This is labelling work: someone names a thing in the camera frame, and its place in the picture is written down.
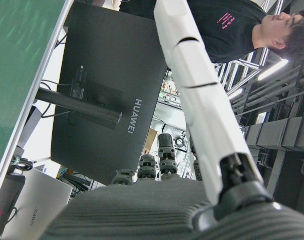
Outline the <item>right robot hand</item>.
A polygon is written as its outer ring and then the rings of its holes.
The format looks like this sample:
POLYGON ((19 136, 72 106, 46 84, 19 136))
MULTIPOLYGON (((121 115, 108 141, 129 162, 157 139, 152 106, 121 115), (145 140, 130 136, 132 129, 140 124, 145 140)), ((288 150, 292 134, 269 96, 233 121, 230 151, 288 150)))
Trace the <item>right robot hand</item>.
POLYGON ((41 239, 304 240, 304 215, 263 185, 187 2, 159 0, 154 17, 202 180, 167 174, 82 193, 41 239))

